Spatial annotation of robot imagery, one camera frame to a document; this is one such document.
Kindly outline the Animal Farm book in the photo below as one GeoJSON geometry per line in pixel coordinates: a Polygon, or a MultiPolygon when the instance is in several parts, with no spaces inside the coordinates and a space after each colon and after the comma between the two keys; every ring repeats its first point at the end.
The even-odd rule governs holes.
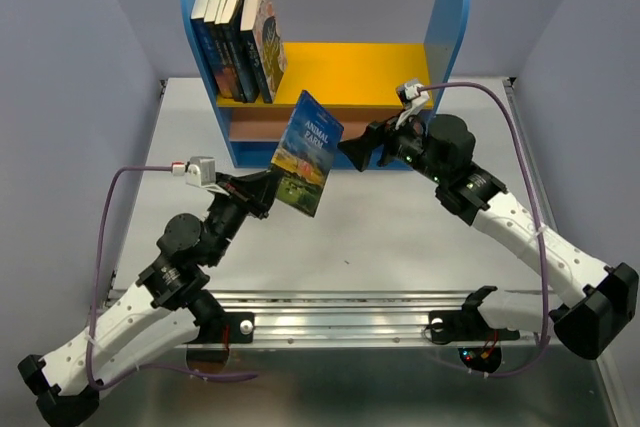
{"type": "Polygon", "coordinates": [[[277,200],[316,215],[343,132],[343,124],[310,92],[301,92],[270,163],[282,173],[277,200]]]}

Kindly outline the Nineteen Eighty-Four book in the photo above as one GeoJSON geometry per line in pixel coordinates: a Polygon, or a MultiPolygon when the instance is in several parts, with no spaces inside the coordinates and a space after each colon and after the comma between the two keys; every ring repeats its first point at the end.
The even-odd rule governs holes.
{"type": "Polygon", "coordinates": [[[231,27],[231,34],[236,50],[236,66],[238,68],[239,77],[246,97],[246,99],[241,102],[253,103],[258,97],[259,89],[254,78],[253,69],[245,48],[244,40],[240,34],[243,8],[244,0],[238,0],[234,22],[231,27]]]}

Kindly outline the A Tale of Two Cities book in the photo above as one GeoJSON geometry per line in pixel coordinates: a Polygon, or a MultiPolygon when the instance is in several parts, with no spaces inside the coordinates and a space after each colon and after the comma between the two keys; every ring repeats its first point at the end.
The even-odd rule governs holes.
{"type": "Polygon", "coordinates": [[[225,43],[219,28],[216,26],[218,14],[223,7],[223,0],[207,0],[204,13],[204,26],[211,38],[209,63],[221,97],[233,99],[235,80],[225,54],[225,43]]]}

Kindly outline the Little Women book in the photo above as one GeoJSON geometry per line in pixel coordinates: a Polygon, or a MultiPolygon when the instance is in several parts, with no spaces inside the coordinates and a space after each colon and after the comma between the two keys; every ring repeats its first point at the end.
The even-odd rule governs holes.
{"type": "Polygon", "coordinates": [[[240,35],[262,100],[272,104],[288,66],[273,0],[244,0],[240,35]]]}

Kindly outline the Jane Eyre book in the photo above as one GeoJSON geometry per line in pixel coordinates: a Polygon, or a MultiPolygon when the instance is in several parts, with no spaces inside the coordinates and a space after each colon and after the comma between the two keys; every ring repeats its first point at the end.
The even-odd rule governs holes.
{"type": "Polygon", "coordinates": [[[209,0],[195,0],[190,20],[198,38],[199,45],[204,53],[210,74],[214,79],[214,84],[217,87],[218,94],[220,96],[225,96],[226,94],[230,94],[230,91],[221,70],[221,58],[210,29],[205,25],[205,15],[208,3],[209,0]]]}

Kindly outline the Three Days to See book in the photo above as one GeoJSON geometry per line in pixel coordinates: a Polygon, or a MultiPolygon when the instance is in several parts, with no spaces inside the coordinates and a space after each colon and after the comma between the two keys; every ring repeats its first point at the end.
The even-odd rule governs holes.
{"type": "Polygon", "coordinates": [[[224,74],[229,84],[229,97],[236,102],[246,99],[236,66],[236,50],[232,40],[231,27],[236,14],[238,0],[219,0],[216,10],[215,27],[220,40],[224,74]]]}

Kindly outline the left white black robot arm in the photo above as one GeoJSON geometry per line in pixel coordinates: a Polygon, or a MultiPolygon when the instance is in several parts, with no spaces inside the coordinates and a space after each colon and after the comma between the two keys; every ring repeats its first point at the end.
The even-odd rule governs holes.
{"type": "Polygon", "coordinates": [[[254,313],[225,310],[207,289],[204,270],[219,264],[247,218],[267,218],[281,173],[236,177],[216,172],[207,157],[165,169],[211,193],[213,201],[204,217],[181,213],[171,218],[156,243],[156,259],[103,313],[92,306],[88,325],[73,339],[19,362],[18,371],[50,426],[81,425],[109,390],[156,367],[156,358],[175,346],[200,341],[229,348],[253,341],[254,313]]]}

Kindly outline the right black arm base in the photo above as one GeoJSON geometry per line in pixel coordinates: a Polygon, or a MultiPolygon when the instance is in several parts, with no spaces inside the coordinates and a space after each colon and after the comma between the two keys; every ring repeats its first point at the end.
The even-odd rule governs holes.
{"type": "Polygon", "coordinates": [[[429,322],[423,328],[426,338],[436,345],[452,342],[516,341],[520,332],[490,327],[476,310],[436,310],[429,312],[429,322]]]}

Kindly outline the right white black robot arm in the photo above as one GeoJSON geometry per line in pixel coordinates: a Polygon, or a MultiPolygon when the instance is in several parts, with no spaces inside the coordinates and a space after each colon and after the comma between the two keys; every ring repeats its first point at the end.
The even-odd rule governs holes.
{"type": "Polygon", "coordinates": [[[398,160],[434,181],[435,197],[449,213],[505,247],[551,290],[543,296],[484,286],[457,309],[430,312],[429,340],[516,340],[522,331],[540,334],[550,326],[569,351],[598,358],[635,316],[638,273],[626,263],[610,266],[536,224],[531,210],[474,162],[475,144],[461,118],[438,114],[430,123],[373,122],[338,145],[358,171],[379,149],[380,166],[398,160]]]}

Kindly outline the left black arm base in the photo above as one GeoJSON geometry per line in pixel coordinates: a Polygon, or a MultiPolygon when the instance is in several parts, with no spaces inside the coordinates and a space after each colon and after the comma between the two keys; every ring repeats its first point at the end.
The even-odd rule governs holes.
{"type": "Polygon", "coordinates": [[[226,311],[220,319],[196,326],[188,310],[172,313],[166,320],[171,334],[183,333],[186,344],[246,345],[253,342],[256,316],[250,311],[226,311]]]}

